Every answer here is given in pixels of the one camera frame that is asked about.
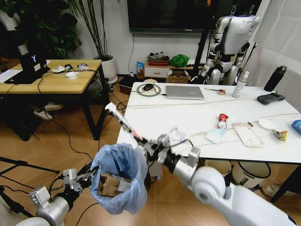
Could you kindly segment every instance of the green cloth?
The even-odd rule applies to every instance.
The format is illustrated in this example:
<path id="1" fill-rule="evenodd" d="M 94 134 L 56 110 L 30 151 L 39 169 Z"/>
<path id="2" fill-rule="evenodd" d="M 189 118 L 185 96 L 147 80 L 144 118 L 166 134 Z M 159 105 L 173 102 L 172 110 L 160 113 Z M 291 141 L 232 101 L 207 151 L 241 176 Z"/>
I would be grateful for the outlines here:
<path id="1" fill-rule="evenodd" d="M 174 67 L 187 67 L 189 57 L 184 54 L 174 56 L 170 61 L 170 65 Z"/>

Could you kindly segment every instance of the tripod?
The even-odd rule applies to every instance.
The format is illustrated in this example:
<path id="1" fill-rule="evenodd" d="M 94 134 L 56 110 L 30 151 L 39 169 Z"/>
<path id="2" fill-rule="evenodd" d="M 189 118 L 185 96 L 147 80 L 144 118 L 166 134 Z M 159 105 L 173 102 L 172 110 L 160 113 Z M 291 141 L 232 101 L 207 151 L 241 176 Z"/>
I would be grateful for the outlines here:
<path id="1" fill-rule="evenodd" d="M 0 161 L 14 164 L 14 166 L 11 166 L 11 167 L 1 171 L 0 176 L 2 176 L 2 174 L 7 173 L 7 172 L 13 170 L 14 168 L 19 167 L 19 166 L 25 166 L 25 167 L 30 167 L 30 168 L 34 168 L 34 169 L 44 170 L 44 171 L 53 172 L 53 173 L 56 173 L 56 174 L 60 173 L 59 170 L 53 170 L 53 169 L 48 169 L 48 168 L 44 168 L 44 167 L 41 167 L 41 166 L 31 165 L 31 164 L 28 164 L 28 162 L 23 161 L 23 160 L 13 160 L 13 159 L 0 157 Z M 15 212 L 15 213 L 20 213 L 21 212 L 29 218 L 33 217 L 33 215 L 31 213 L 27 212 L 21 204 L 13 201 L 6 194 L 4 194 L 4 187 L 1 187 L 1 186 L 0 186 L 0 196 L 3 198 L 5 203 L 10 207 L 10 210 L 12 210 L 13 212 Z"/>
<path id="2" fill-rule="evenodd" d="M 23 160 L 13 160 L 13 159 L 8 159 L 8 158 L 0 157 L 0 161 L 7 162 L 7 163 L 10 163 L 10 164 L 14 164 L 14 166 L 11 166 L 11 167 L 9 167 L 9 168 L 1 171 L 0 172 L 0 176 L 2 174 L 5 174 L 5 173 L 13 170 L 14 168 L 19 167 L 19 166 L 26 166 L 26 167 L 30 167 L 30 168 L 35 168 L 35 169 L 39 169 L 39 170 L 53 172 L 53 173 L 56 173 L 56 174 L 60 173 L 59 170 L 53 170 L 53 169 L 48 169 L 48 168 L 44 168 L 44 167 L 41 167 L 41 166 L 31 165 L 31 164 L 28 164 L 28 162 L 23 161 Z"/>

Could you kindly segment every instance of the black water bottle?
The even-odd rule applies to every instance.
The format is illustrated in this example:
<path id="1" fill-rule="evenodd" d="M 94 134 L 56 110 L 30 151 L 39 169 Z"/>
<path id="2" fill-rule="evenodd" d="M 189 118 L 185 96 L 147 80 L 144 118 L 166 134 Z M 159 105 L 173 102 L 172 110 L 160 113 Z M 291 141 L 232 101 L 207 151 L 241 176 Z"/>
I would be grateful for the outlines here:
<path id="1" fill-rule="evenodd" d="M 274 90 L 276 85 L 280 82 L 282 77 L 284 76 L 284 73 L 286 72 L 287 67 L 286 66 L 280 66 L 278 67 L 272 76 L 270 77 L 268 83 L 265 85 L 264 90 L 271 92 Z"/>

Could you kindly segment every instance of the trash bin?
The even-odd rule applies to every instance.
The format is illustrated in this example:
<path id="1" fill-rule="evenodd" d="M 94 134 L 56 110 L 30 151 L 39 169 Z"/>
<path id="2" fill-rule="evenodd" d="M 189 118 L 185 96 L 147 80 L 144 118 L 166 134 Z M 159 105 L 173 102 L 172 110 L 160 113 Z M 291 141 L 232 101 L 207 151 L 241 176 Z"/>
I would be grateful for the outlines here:
<path id="1" fill-rule="evenodd" d="M 254 188 L 270 175 L 270 166 L 263 162 L 238 161 L 232 169 L 235 182 L 247 188 Z"/>
<path id="2" fill-rule="evenodd" d="M 206 166 L 211 166 L 219 171 L 223 177 L 227 176 L 231 172 L 231 163 L 229 161 L 221 161 L 221 160 L 205 160 Z"/>
<path id="3" fill-rule="evenodd" d="M 146 158 L 139 148 L 128 144 L 105 145 L 96 154 L 91 168 L 99 166 L 91 185 L 91 195 L 110 214 L 120 214 L 124 210 L 135 214 L 147 201 L 144 180 L 148 171 Z M 101 172 L 131 179 L 131 186 L 113 198 L 98 193 Z"/>

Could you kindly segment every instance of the black tv screen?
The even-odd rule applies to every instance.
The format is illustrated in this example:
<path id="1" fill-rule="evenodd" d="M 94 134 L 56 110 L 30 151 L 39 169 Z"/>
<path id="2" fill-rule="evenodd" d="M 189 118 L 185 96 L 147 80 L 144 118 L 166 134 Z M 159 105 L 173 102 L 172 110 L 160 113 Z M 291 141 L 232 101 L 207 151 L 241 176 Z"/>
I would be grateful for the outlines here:
<path id="1" fill-rule="evenodd" d="M 236 15 L 255 7 L 261 0 L 238 0 Z M 233 0 L 221 0 L 215 18 L 231 14 Z M 207 0 L 127 0 L 129 30 L 133 33 L 200 34 L 208 26 Z"/>

